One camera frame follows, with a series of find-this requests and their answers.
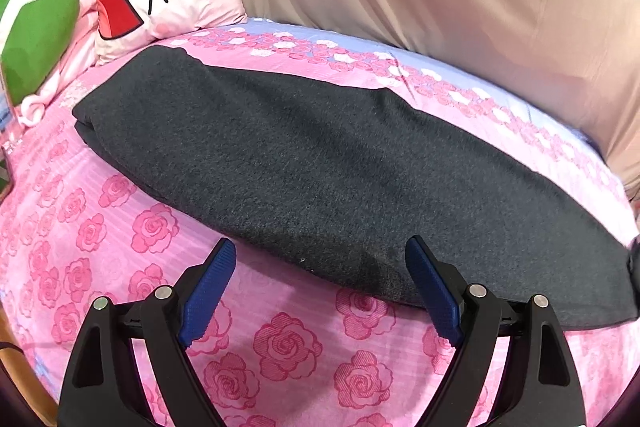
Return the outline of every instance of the green pillow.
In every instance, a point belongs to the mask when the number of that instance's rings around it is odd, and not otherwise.
[[[38,90],[66,51],[80,0],[12,0],[6,10],[9,2],[0,0],[0,28],[10,27],[0,62],[11,100],[18,105]]]

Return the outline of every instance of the silver screw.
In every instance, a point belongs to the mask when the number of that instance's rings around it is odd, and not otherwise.
[[[541,308],[546,308],[549,306],[549,299],[547,299],[544,295],[536,295],[533,297],[533,302],[540,306]]]
[[[486,288],[481,284],[472,284],[469,286],[469,293],[478,298],[486,297]]]
[[[171,297],[172,292],[171,286],[160,286],[159,288],[156,288],[154,295],[156,296],[156,299],[164,300]]]
[[[108,304],[109,301],[107,300],[107,297],[98,297],[94,301],[94,308],[97,310],[103,310],[108,306]]]

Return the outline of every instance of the cartoon mouth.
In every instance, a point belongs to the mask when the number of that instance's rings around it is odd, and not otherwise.
[[[119,39],[143,25],[129,0],[96,0],[98,32],[106,40]]]

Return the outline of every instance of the blue rubber pad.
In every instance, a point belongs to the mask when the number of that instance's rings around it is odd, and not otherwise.
[[[235,269],[236,246],[227,239],[184,305],[178,333],[183,347],[202,338]]]
[[[451,346],[458,347],[465,337],[460,329],[460,305],[447,289],[420,243],[413,237],[407,241],[404,257],[409,275],[418,288],[438,336],[447,339]]]

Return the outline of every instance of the gray cloth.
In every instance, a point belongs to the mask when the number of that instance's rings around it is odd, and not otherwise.
[[[629,251],[555,184],[388,89],[214,68],[153,46],[74,109],[151,196],[324,279],[419,304],[422,235],[469,282],[546,294],[562,325],[634,319]]]

